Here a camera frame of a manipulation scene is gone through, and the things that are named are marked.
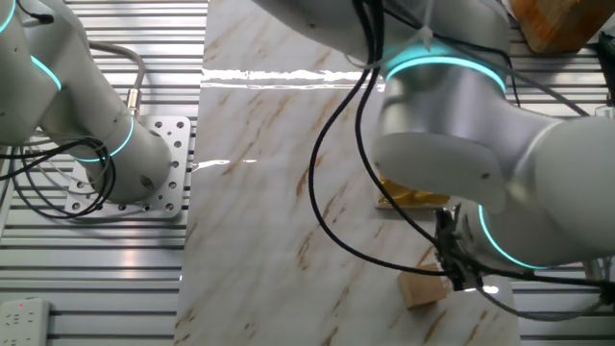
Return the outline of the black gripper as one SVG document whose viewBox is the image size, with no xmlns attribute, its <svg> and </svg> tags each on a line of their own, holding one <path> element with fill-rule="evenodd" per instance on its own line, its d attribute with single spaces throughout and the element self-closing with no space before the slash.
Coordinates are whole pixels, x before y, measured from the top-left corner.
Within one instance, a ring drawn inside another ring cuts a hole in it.
<svg viewBox="0 0 615 346">
<path fill-rule="evenodd" d="M 439 232 L 439 263 L 447 273 L 454 291 L 480 286 L 480 272 L 467 266 L 465 254 L 455 238 L 459 205 L 435 210 L 436 230 Z"/>
</svg>

